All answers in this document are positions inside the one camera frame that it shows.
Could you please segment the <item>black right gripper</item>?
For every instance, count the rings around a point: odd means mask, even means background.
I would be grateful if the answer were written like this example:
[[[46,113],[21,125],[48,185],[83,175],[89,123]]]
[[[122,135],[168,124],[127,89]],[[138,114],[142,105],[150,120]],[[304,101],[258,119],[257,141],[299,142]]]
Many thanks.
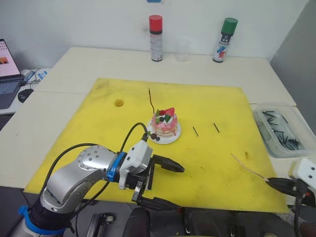
[[[295,197],[296,205],[316,205],[315,194],[311,188],[309,188],[308,184],[301,179],[293,181],[287,178],[272,177],[268,178],[267,184],[283,194]]]

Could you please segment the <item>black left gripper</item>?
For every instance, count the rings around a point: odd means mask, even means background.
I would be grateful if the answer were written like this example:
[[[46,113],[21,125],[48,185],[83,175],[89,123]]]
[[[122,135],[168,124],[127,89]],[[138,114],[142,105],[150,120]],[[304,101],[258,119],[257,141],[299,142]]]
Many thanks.
[[[184,172],[185,168],[175,162],[174,160],[158,155],[153,155],[153,158],[150,158],[149,166],[138,174],[128,173],[126,180],[126,187],[133,190],[132,201],[137,201],[137,204],[140,207],[143,207],[147,210],[154,211],[170,211],[181,209],[181,206],[172,203],[168,200],[154,197],[149,199],[143,197],[143,194],[146,189],[151,190],[155,164],[161,166],[161,168],[172,171],[172,172]]]

